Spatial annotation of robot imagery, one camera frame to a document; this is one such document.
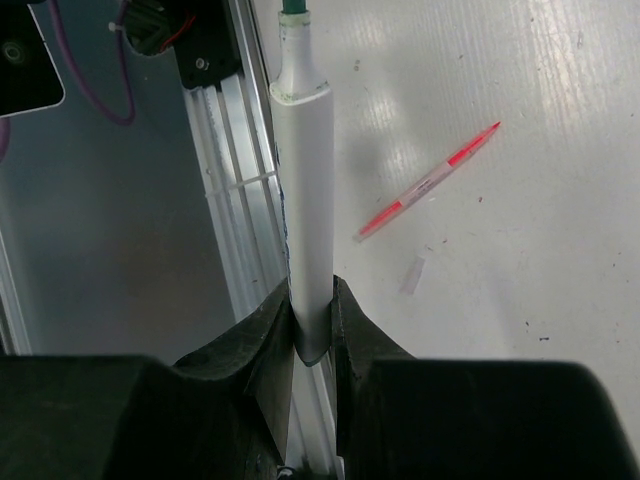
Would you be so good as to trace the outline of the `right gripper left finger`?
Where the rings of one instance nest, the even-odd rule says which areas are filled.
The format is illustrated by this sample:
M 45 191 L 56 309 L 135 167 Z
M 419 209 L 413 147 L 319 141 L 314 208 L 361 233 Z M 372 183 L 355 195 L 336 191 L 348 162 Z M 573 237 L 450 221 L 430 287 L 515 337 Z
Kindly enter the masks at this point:
M 289 293 L 173 365 L 146 356 L 5 356 L 5 479 L 272 479 L 286 455 Z

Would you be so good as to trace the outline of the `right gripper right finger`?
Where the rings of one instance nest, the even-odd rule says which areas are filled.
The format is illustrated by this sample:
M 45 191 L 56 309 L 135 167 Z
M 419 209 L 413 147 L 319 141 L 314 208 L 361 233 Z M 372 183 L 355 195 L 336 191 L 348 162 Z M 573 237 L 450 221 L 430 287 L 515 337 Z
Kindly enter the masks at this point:
M 337 452 L 349 479 L 635 479 L 604 387 L 571 362 L 411 356 L 334 282 Z

